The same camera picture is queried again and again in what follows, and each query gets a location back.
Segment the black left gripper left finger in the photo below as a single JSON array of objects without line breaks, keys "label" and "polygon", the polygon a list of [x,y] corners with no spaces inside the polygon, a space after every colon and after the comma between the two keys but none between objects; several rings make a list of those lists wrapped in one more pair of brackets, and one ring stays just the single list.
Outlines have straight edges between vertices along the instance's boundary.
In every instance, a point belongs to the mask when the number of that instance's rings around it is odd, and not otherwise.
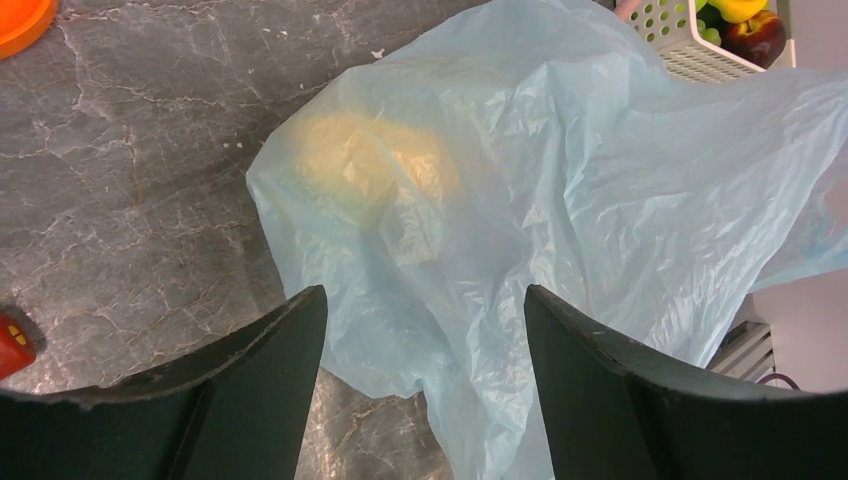
[{"label": "black left gripper left finger", "polygon": [[1,394],[5,479],[291,479],[325,339],[310,286],[108,388]]}]

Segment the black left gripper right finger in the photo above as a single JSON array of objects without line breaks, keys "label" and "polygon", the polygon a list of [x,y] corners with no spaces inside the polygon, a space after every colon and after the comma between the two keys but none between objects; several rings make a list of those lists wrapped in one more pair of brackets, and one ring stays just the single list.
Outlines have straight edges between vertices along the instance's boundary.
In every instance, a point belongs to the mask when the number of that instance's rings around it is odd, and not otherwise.
[{"label": "black left gripper right finger", "polygon": [[847,395],[713,373],[654,350],[548,289],[524,315],[558,479],[843,479]]}]

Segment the light blue plastic bag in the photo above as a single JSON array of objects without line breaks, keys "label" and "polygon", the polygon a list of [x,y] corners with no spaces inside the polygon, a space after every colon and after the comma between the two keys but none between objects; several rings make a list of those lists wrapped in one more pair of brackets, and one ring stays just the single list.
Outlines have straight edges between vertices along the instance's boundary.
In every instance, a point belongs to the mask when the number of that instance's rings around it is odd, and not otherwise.
[{"label": "light blue plastic bag", "polygon": [[[438,133],[459,190],[311,187],[289,124],[333,113]],[[458,479],[549,479],[528,286],[703,367],[753,287],[798,276],[846,142],[845,71],[679,80],[593,2],[492,1],[345,71],[246,180],[285,289],[325,288],[326,370],[423,393]]]}]

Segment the yellow fake banana bunch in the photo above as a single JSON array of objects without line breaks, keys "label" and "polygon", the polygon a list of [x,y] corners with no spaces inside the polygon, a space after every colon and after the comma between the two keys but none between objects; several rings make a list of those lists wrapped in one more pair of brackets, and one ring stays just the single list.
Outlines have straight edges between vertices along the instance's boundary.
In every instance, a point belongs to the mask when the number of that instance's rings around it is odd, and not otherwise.
[{"label": "yellow fake banana bunch", "polygon": [[768,6],[768,0],[708,0],[723,20],[732,24],[744,23]]}]

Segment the yellow fake fruit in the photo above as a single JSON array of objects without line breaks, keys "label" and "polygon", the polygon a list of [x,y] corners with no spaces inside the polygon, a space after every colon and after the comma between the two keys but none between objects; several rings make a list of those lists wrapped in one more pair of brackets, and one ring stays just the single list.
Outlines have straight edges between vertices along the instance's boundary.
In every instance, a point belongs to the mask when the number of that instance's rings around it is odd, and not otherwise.
[{"label": "yellow fake fruit", "polygon": [[460,188],[444,138],[430,129],[351,113],[319,115],[289,127],[298,175],[336,200],[365,203],[395,185],[441,200]]}]

